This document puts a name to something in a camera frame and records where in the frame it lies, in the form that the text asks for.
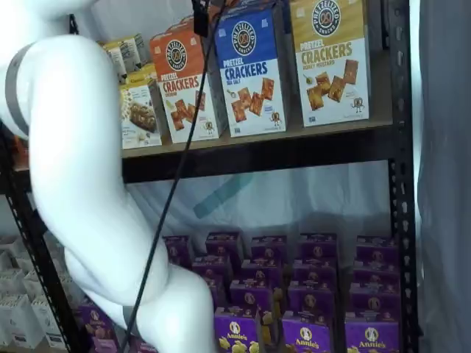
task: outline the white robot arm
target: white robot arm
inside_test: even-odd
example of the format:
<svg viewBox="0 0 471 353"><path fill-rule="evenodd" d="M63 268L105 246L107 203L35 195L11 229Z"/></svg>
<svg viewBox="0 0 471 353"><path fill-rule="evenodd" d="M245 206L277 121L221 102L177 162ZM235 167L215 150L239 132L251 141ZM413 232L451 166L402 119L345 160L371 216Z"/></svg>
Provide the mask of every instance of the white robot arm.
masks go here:
<svg viewBox="0 0 471 353"><path fill-rule="evenodd" d="M8 53L0 56L0 117L13 133L29 134L32 192L65 247L70 274L127 328L154 232L121 176L113 65L93 41L64 35L68 21L61 16L94 2L0 4L0 30L8 33ZM11 13L18 23L7 18ZM201 277L169 265L163 241L133 332L161 353L187 352L195 342L201 353L216 352L210 291Z"/></svg>

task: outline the blue cracker box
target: blue cracker box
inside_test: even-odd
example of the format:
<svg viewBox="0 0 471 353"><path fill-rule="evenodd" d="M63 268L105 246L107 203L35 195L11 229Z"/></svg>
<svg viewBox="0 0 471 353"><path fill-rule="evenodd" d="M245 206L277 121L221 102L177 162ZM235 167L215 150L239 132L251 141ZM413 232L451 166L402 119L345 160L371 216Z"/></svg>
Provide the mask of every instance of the blue cracker box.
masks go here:
<svg viewBox="0 0 471 353"><path fill-rule="evenodd" d="M218 307L214 313L214 329L223 352L265 352L260 316L255 306Z"/></svg>
<svg viewBox="0 0 471 353"><path fill-rule="evenodd" d="M230 135L286 131L290 92L281 4L231 10L216 33Z"/></svg>
<svg viewBox="0 0 471 353"><path fill-rule="evenodd" d="M399 353L399 323L389 312L347 310L348 353Z"/></svg>
<svg viewBox="0 0 471 353"><path fill-rule="evenodd" d="M255 278L234 279L230 284L230 296L236 305L258 307L262 320L263 342L267 346L276 346L280 335L279 321L274 315L275 301L269 282Z"/></svg>
<svg viewBox="0 0 471 353"><path fill-rule="evenodd" d="M283 316L286 351L333 352L331 320L318 313L287 311Z"/></svg>
<svg viewBox="0 0 471 353"><path fill-rule="evenodd" d="M394 239L359 235L356 238L356 258L369 263L398 265L399 252Z"/></svg>
<svg viewBox="0 0 471 353"><path fill-rule="evenodd" d="M301 258L337 258L337 234L334 233L301 233L298 246Z"/></svg>

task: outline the purple box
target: purple box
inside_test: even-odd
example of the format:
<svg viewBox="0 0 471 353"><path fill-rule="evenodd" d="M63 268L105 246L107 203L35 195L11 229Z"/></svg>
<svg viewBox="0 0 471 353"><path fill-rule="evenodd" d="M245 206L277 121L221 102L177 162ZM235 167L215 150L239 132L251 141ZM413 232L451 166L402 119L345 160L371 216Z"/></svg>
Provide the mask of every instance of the purple box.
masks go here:
<svg viewBox="0 0 471 353"><path fill-rule="evenodd" d="M335 315L335 288L332 282L291 281L288 288L289 307L293 311L319 311L327 317Z"/></svg>
<svg viewBox="0 0 471 353"><path fill-rule="evenodd" d="M214 329L223 352L265 351L256 306L218 307Z"/></svg>
<svg viewBox="0 0 471 353"><path fill-rule="evenodd" d="M298 247L301 258L337 258L337 234L301 233L301 237L298 242Z"/></svg>
<svg viewBox="0 0 471 353"><path fill-rule="evenodd" d="M202 277L220 276L225 285L229 285L233 279L233 268L227 255L196 257L193 262L193 272Z"/></svg>
<svg viewBox="0 0 471 353"><path fill-rule="evenodd" d="M309 312L287 311L283 331L288 352L331 352L333 336L330 320Z"/></svg>
<svg viewBox="0 0 471 353"><path fill-rule="evenodd" d="M95 346L95 352L113 353L119 348L119 340L123 332L95 303L85 299L79 306L85 328Z"/></svg>
<svg viewBox="0 0 471 353"><path fill-rule="evenodd" d="M190 237L187 235L165 237L164 241L169 253L169 261L175 265L191 269L191 264L194 260L194 250Z"/></svg>
<svg viewBox="0 0 471 353"><path fill-rule="evenodd" d="M279 321L274 315L275 301L269 282L254 278L234 279L230 284L230 296L236 305L257 305L262 320L263 342L276 346Z"/></svg>
<svg viewBox="0 0 471 353"><path fill-rule="evenodd" d="M399 353L399 324L390 313L345 313L347 351L360 353Z"/></svg>
<svg viewBox="0 0 471 353"><path fill-rule="evenodd" d="M356 238L356 258L360 261L399 264L399 252L394 239L382 237Z"/></svg>
<svg viewBox="0 0 471 353"><path fill-rule="evenodd" d="M212 255L229 254L233 270L241 269L244 259L242 238L238 232L211 232L206 239L206 251Z"/></svg>
<svg viewBox="0 0 471 353"><path fill-rule="evenodd" d="M399 268L392 264L367 263L355 260L354 282L399 282Z"/></svg>
<svg viewBox="0 0 471 353"><path fill-rule="evenodd" d="M280 260L266 258L244 260L241 275L245 278L266 279L270 282L275 301L275 316L281 318L286 308L286 289Z"/></svg>
<svg viewBox="0 0 471 353"><path fill-rule="evenodd" d="M296 259L293 262L294 281L337 283L337 259L326 257L319 259Z"/></svg>
<svg viewBox="0 0 471 353"><path fill-rule="evenodd" d="M358 310L400 313L399 282L352 282L350 306Z"/></svg>
<svg viewBox="0 0 471 353"><path fill-rule="evenodd" d="M252 239L252 258L266 257L288 263L288 249L285 235L270 235Z"/></svg>

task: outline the black shelf frame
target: black shelf frame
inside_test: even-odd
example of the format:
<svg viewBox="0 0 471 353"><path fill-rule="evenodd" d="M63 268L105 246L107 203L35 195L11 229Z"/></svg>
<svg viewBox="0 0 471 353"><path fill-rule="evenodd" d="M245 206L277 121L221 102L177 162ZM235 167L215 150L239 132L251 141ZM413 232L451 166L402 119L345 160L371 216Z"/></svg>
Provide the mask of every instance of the black shelf frame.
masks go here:
<svg viewBox="0 0 471 353"><path fill-rule="evenodd" d="M411 108L409 0L384 0L387 7L392 84L392 125L325 135L264 140L190 150L183 177L314 167L387 160L392 236L398 240L401 284L401 352L419 351L417 264L414 209L414 161ZM126 183L172 179L181 152L123 160ZM86 352L87 342L74 321L43 240L44 225L26 192L29 171L13 171L3 134L0 138L0 182L26 249L32 257L69 352Z"/></svg>

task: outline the pretzelized logo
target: pretzelized logo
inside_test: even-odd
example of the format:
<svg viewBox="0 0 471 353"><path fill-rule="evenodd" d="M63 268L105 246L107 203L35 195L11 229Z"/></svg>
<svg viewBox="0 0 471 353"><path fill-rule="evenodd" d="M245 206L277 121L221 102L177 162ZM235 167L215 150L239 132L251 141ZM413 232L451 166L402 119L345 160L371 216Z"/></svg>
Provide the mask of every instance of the pretzelized logo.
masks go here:
<svg viewBox="0 0 471 353"><path fill-rule="evenodd" d="M332 35L340 24L340 8L334 0L321 0L312 12L312 25L318 35Z"/></svg>
<svg viewBox="0 0 471 353"><path fill-rule="evenodd" d="M240 21L234 26L233 46L240 55L246 56L252 53L256 42L257 36L251 24Z"/></svg>
<svg viewBox="0 0 471 353"><path fill-rule="evenodd" d="M186 49L179 40L170 40L166 49L167 61L176 71L186 66Z"/></svg>

